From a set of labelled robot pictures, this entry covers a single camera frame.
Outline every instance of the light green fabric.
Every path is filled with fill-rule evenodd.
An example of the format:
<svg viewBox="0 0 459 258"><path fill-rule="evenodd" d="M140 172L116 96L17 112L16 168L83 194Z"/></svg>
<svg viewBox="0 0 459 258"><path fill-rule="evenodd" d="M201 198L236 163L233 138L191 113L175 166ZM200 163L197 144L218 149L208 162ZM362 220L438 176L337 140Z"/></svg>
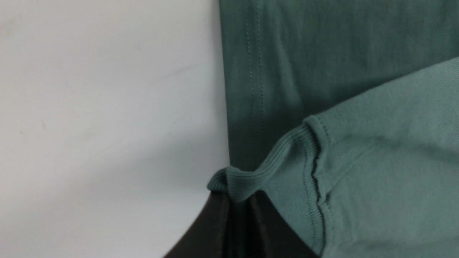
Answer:
<svg viewBox="0 0 459 258"><path fill-rule="evenodd" d="M459 58L306 118L256 171L208 188L236 203L265 191L325 258L457 257Z"/></svg>

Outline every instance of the white wall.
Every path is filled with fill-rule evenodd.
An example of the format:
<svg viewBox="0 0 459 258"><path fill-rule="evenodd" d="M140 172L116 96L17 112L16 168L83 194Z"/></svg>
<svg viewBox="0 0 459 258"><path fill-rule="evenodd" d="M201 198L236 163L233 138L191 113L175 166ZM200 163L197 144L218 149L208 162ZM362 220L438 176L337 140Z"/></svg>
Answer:
<svg viewBox="0 0 459 258"><path fill-rule="evenodd" d="M0 1L0 257L161 257L228 164L217 0Z"/></svg>

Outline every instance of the stitching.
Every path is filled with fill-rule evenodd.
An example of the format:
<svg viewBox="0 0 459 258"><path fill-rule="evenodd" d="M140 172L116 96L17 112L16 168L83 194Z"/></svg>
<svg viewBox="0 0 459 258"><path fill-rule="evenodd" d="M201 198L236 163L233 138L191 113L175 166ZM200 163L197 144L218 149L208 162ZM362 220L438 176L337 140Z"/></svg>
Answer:
<svg viewBox="0 0 459 258"><path fill-rule="evenodd" d="M318 139L316 138L317 135L316 134L313 134L313 137L314 137L314 140L317 140ZM319 181L322 181L322 182L325 182L325 179L324 179L324 173L323 173L323 168L320 168L320 165L319 165L319 157L320 157L320 152L323 151L323 150L318 150L318 153L315 153L315 157L314 157L314 160L313 160L313 171L312 171L312 174L311 176L313 177L313 180L314 180L314 184L315 184L315 191L317 191L317 199L315 200L315 205L317 205L318 209L319 209L319 213L320 213L320 216L321 216L321 219L322 219L322 228L320 230L323 231L323 235L320 239L320 241L322 241L322 246L321 246L321 249L320 249L320 253L322 253L324 250L325 250L325 245L326 245L326 237L327 237L327 232L326 232L326 225L325 225L325 209L328 210L330 212L330 208L325 204L325 208L322 209L321 205L320 205L320 197L321 197L321 194L320 194L320 190L319 190ZM334 222L333 222L333 217L331 216L331 219L332 219L332 223L331 223L331 227L332 229L334 228Z"/></svg>
<svg viewBox="0 0 459 258"><path fill-rule="evenodd" d="M300 143L301 143L301 146L303 147L303 152L304 152L304 165L303 165L303 185L304 185L304 188L306 189L306 194L308 196L308 206L310 205L310 202L309 202L309 191L308 191L308 186L306 185L306 164L308 162L308 153L306 152L306 147L304 145L304 141L303 141L303 138L299 135L298 136L299 140L300 140ZM311 212L311 209L309 208L309 216L312 218L312 212ZM312 249L315 248L315 245L316 245L316 232L315 232L315 227L314 225L312 226L313 228L313 244L311 246Z"/></svg>
<svg viewBox="0 0 459 258"><path fill-rule="evenodd" d="M263 152L265 152L264 144L264 89L263 89L263 72L262 72L262 61L261 61L261 43L260 43L260 11L259 11L259 1L256 0L256 9L257 9L257 45L258 45L258 69L260 73L260 91L261 91L261 144Z"/></svg>
<svg viewBox="0 0 459 258"><path fill-rule="evenodd" d="M318 116L314 116L314 117L317 118L317 121L318 121L318 122L320 123L320 125L322 126L322 129L323 129L324 132L325 132L325 136L327 136L327 141L328 141L329 143L331 143L330 135L329 135L329 133L328 133L328 128L325 127L324 122L322 121L322 119L321 119L320 117L318 117Z"/></svg>
<svg viewBox="0 0 459 258"><path fill-rule="evenodd" d="M332 185L330 185L330 189L328 190L328 192L330 192L334 187L335 185L337 185L348 173L349 171L355 166L355 164L363 159L364 157L366 157L367 155L371 154L373 151L375 151L377 149L377 147L379 147L380 145L378 143L375 143L373 146L369 147L368 149L366 149L365 151L361 152L357 158L355 158L352 163L347 167L347 168L339 168L339 170L342 170L343 172L339 173L339 178L337 180L335 180L335 182L333 182Z"/></svg>
<svg viewBox="0 0 459 258"><path fill-rule="evenodd" d="M320 175L322 177L322 181L325 181L325 178L324 178L324 174L322 173ZM324 198L326 199L327 195L329 194L329 192L327 192L324 196ZM325 207L327 208L328 210L328 213L330 214L330 218L331 218L331 230L330 230L330 243L331 243L331 246L334 246L334 232L335 232L335 216L333 215L333 212L331 211L331 208L330 206L328 205L328 203L326 202L326 200L324 200L324 205Z"/></svg>
<svg viewBox="0 0 459 258"><path fill-rule="evenodd" d="M254 107L253 103L254 94L253 94L253 76L252 76L252 54L250 52L250 36L249 36L249 3L245 0L246 4L246 36L247 36L247 59L249 62L249 77L250 77L250 120L252 122L252 139L253 139L253 149L252 149L252 157L255 160L255 154L257 151L256 141L255 141L255 119L254 119Z"/></svg>

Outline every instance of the black surface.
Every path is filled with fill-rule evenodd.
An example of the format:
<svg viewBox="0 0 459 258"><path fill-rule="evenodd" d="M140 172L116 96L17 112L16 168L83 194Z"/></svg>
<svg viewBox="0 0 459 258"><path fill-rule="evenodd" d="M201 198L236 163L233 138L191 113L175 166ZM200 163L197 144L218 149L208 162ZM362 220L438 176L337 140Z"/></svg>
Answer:
<svg viewBox="0 0 459 258"><path fill-rule="evenodd" d="M165 258L225 258L230 200L211 193L201 213Z"/></svg>
<svg viewBox="0 0 459 258"><path fill-rule="evenodd" d="M201 214L165 258L226 258L230 208L227 195L211 193ZM264 192L250 197L247 222L247 258L318 258Z"/></svg>

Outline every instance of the dark green cloth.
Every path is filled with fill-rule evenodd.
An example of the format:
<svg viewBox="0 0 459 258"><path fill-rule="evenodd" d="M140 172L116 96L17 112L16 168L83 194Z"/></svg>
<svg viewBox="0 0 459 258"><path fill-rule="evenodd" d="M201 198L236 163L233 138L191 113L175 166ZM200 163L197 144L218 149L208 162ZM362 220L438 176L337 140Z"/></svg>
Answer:
<svg viewBox="0 0 459 258"><path fill-rule="evenodd" d="M458 7L221 0L231 167L208 188L265 191L322 257L457 257Z"/></svg>
<svg viewBox="0 0 459 258"><path fill-rule="evenodd" d="M310 114L459 56L457 0L220 0L231 164Z"/></svg>

